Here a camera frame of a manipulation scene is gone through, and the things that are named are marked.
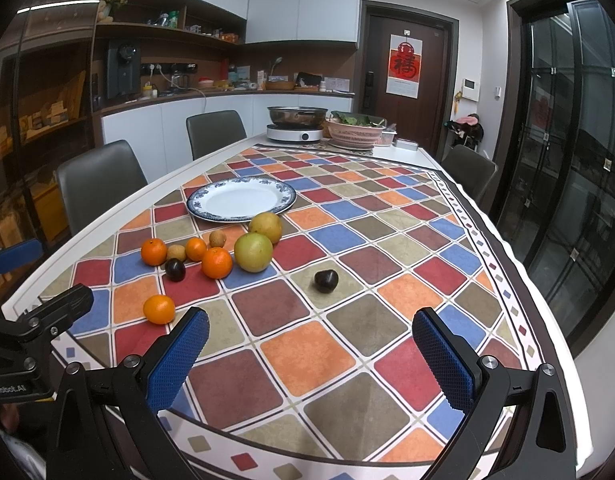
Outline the red fu door poster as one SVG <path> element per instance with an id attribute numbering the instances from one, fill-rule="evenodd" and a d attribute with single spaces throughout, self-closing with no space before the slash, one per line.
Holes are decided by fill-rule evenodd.
<path id="1" fill-rule="evenodd" d="M 387 88 L 393 96 L 417 99 L 422 64 L 422 41 L 409 36 L 391 35 Z"/>

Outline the steel wok pan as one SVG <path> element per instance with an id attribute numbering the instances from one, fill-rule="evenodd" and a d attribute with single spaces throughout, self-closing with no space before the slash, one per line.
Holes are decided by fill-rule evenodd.
<path id="1" fill-rule="evenodd" d="M 272 124 L 283 129 L 319 129 L 325 121 L 327 108 L 309 106 L 270 106 Z"/>

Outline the yellow pear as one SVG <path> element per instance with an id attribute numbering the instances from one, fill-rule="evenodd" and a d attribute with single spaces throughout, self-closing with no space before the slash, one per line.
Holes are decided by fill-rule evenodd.
<path id="1" fill-rule="evenodd" d="M 249 231 L 266 236 L 273 245 L 276 245 L 282 237 L 282 222 L 277 214 L 270 211 L 261 212 L 250 221 Z"/>

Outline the small mandarin front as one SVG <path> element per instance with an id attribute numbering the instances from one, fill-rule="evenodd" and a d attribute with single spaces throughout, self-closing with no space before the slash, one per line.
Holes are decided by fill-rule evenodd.
<path id="1" fill-rule="evenodd" d="M 166 295 L 154 295 L 144 302 L 144 317 L 155 325 L 165 325 L 173 321 L 176 306 L 172 298 Z"/>

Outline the green apple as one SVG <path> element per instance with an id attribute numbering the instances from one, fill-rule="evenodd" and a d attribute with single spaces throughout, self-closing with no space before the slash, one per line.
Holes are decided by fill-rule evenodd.
<path id="1" fill-rule="evenodd" d="M 272 261 L 274 246 L 270 239 L 260 233 L 246 233 L 234 243 L 234 260 L 249 273 L 263 272 Z"/>

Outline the large orange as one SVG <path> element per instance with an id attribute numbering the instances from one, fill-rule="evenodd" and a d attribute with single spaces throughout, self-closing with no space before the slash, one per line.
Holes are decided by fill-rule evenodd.
<path id="1" fill-rule="evenodd" d="M 222 280 L 226 278 L 234 266 L 229 252 L 222 247 L 208 248 L 201 260 L 201 270 L 208 278 Z"/>

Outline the right side grey chair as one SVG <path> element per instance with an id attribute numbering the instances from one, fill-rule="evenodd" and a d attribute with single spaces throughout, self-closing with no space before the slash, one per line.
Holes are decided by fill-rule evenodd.
<path id="1" fill-rule="evenodd" d="M 464 145 L 451 148 L 441 166 L 475 203 L 484 196 L 498 169 L 493 160 Z"/>

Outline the small mandarin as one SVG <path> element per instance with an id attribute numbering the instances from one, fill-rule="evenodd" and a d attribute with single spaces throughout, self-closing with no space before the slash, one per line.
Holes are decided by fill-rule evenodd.
<path id="1" fill-rule="evenodd" d="M 206 244 L 201 237 L 191 237 L 185 245 L 186 257 L 193 262 L 199 262 L 203 259 L 206 252 Z"/>
<path id="2" fill-rule="evenodd" d="M 172 298 L 166 295 L 154 295 L 144 302 L 144 317 L 155 325 L 165 325 L 173 321 L 176 306 Z"/>
<path id="3" fill-rule="evenodd" d="M 167 246 L 159 238 L 145 240 L 140 248 L 140 257 L 147 266 L 161 266 L 167 259 Z"/>

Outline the small white box on table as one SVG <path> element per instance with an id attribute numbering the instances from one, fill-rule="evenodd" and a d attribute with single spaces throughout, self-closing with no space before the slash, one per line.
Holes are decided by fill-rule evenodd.
<path id="1" fill-rule="evenodd" d="M 408 151 L 417 151 L 419 148 L 419 145 L 417 142 L 408 141 L 405 139 L 397 139 L 395 141 L 395 146 L 396 148 L 401 148 L 402 150 L 408 150 Z"/>

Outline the grey dining chair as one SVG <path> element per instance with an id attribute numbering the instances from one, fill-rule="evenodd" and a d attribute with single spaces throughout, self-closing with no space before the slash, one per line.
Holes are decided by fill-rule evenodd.
<path id="1" fill-rule="evenodd" d="M 64 162 L 57 169 L 57 179 L 72 235 L 148 184 L 125 140 Z"/>
<path id="2" fill-rule="evenodd" d="M 237 110 L 220 110 L 186 119 L 192 159 L 196 160 L 246 138 Z"/>

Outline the blue white patterned plate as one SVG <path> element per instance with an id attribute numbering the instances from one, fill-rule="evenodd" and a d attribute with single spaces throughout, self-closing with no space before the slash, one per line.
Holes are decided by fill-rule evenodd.
<path id="1" fill-rule="evenodd" d="M 188 198 L 189 214 L 214 223 L 244 223 L 257 214 L 280 214 L 298 198 L 291 185 L 268 177 L 227 179 L 201 186 Z"/>

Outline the white induction cooker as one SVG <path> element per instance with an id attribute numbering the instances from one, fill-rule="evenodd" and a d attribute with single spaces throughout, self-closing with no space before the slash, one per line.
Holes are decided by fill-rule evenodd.
<path id="1" fill-rule="evenodd" d="M 321 128 L 286 128 L 276 125 L 267 126 L 267 139 L 284 143 L 316 143 L 323 138 Z"/>

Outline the dark brown door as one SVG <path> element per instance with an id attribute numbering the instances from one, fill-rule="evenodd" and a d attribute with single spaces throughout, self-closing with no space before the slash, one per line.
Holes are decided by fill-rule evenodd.
<path id="1" fill-rule="evenodd" d="M 431 11 L 364 1 L 354 110 L 385 118 L 397 137 L 437 157 L 458 62 L 459 22 Z"/>

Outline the black wall coffee machine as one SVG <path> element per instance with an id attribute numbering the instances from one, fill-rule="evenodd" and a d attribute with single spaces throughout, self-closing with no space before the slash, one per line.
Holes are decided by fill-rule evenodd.
<path id="1" fill-rule="evenodd" d="M 106 97 L 132 96 L 140 90 L 141 58 L 137 44 L 110 40 L 106 58 Z"/>

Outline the colourful checkered tablecloth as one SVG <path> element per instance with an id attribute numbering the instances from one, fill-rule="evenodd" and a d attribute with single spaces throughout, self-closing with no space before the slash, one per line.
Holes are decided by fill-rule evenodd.
<path id="1" fill-rule="evenodd" d="M 140 257 L 145 240 L 208 240 L 187 198 L 231 177 L 271 177 L 298 198 L 260 273 L 222 280 L 187 261 L 184 281 Z M 463 415 L 411 337 L 432 308 L 482 356 L 533 370 L 543 352 L 475 217 L 440 171 L 324 152 L 253 146 L 165 195 L 59 266 L 50 299 L 83 284 L 94 304 L 57 349 L 65 362 L 113 366 L 170 331 L 144 317 L 154 295 L 208 313 L 210 338 L 160 422 L 204 479 L 416 479 Z M 314 275 L 333 269 L 323 294 Z"/>

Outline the far grey dining chair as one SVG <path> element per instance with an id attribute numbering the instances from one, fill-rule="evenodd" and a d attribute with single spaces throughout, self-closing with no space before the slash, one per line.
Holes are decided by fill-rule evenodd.
<path id="1" fill-rule="evenodd" d="M 186 119 L 192 159 L 196 160 L 246 138 L 237 110 L 220 110 Z"/>

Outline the brown kiwi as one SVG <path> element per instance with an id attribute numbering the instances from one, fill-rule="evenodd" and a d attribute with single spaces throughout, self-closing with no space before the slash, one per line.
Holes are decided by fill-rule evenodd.
<path id="1" fill-rule="evenodd" d="M 172 244 L 167 247 L 167 260 L 177 259 L 184 262 L 187 258 L 186 247 L 181 244 Z"/>
<path id="2" fill-rule="evenodd" d="M 226 242 L 227 236 L 222 230 L 215 230 L 208 237 L 208 246 L 210 247 L 224 247 Z"/>

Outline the pink basket with greens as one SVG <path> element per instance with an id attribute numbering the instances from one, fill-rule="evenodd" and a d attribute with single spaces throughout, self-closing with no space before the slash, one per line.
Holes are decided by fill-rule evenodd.
<path id="1" fill-rule="evenodd" d="M 387 121 L 382 117 L 335 110 L 326 118 L 325 125 L 336 144 L 348 148 L 372 148 L 381 138 Z"/>

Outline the near grey dining chair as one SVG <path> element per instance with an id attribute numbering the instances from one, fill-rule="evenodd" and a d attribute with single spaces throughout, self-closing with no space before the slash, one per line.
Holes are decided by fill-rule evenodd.
<path id="1" fill-rule="evenodd" d="M 148 184 L 125 140 L 64 162 L 57 169 L 57 179 L 72 235 Z"/>

